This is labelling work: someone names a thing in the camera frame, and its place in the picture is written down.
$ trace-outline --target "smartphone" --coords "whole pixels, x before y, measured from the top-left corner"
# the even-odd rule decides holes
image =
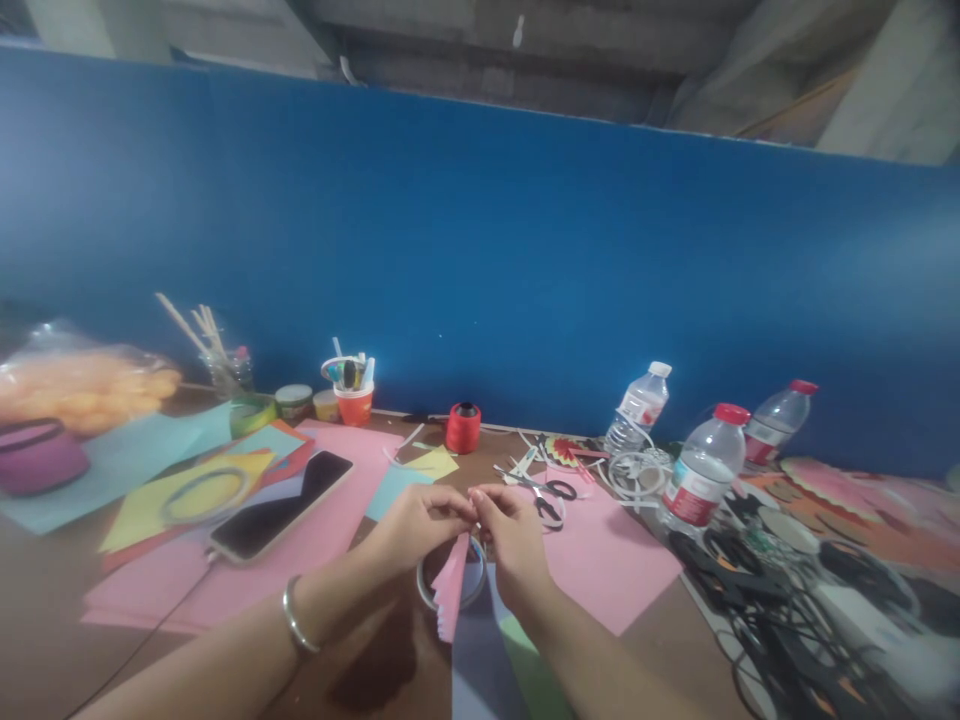
[[[326,450],[310,458],[300,495],[239,510],[210,534],[210,546],[231,562],[249,563],[267,552],[307,511],[347,479],[353,463]]]

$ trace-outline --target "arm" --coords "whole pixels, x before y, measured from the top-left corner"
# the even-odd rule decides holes
[[[537,512],[502,485],[470,493],[497,558],[497,587],[583,720],[698,717],[696,707],[644,669],[550,577]]]
[[[407,488],[366,540],[297,582],[293,611],[304,634],[322,645],[364,595],[474,522],[473,507],[453,488]],[[277,594],[150,666],[80,717],[254,718],[283,689],[297,662]]]

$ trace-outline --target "plastic bag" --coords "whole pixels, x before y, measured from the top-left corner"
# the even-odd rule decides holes
[[[93,437],[156,412],[181,380],[157,355],[100,345],[64,321],[44,323],[0,365],[0,423],[55,417]]]

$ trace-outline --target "person's left hand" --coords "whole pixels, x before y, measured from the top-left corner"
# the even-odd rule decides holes
[[[410,570],[477,522],[473,504],[449,485],[410,485],[361,547],[391,575]]]

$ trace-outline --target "orange cup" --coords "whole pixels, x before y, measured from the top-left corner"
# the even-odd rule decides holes
[[[370,422],[370,411],[373,410],[373,386],[364,390],[337,390],[333,389],[340,406],[340,417],[343,424],[350,427],[363,427]]]

